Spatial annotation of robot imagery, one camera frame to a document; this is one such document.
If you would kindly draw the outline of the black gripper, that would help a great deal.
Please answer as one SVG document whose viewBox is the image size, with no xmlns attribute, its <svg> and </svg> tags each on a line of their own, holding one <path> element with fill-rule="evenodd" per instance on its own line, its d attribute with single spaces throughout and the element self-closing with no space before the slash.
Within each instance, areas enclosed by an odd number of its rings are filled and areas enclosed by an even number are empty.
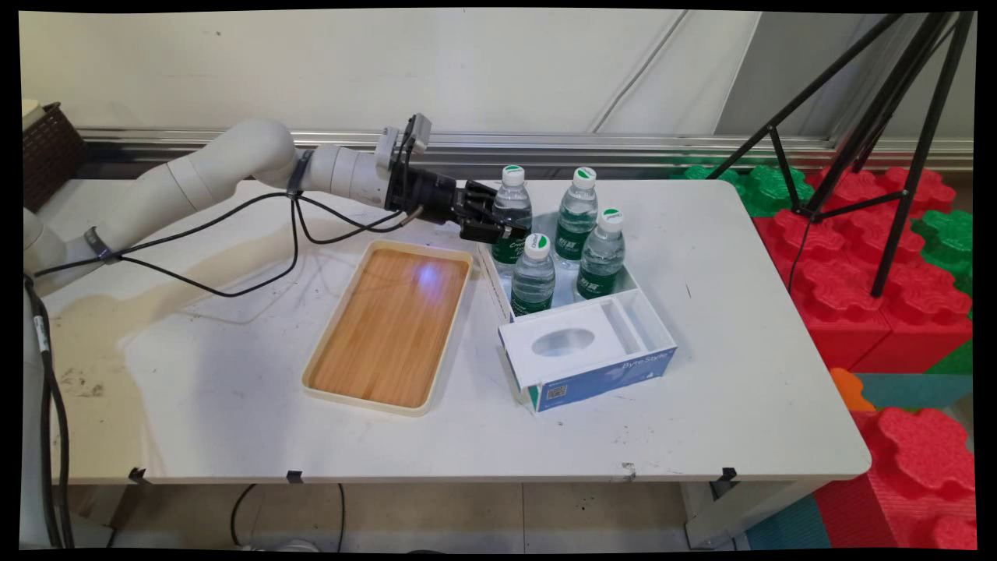
<svg viewBox="0 0 997 561">
<path fill-rule="evenodd" d="M 487 210 L 494 209 L 498 189 L 483 182 L 464 182 L 464 202 L 483 209 L 464 209 L 458 205 L 459 189 L 455 178 L 433 171 L 395 168 L 389 175 L 387 210 L 411 214 L 421 208 L 418 219 L 431 223 L 460 223 L 460 238 L 472 242 L 500 242 L 524 239 L 527 228 L 512 219 L 496 219 Z"/>
</svg>

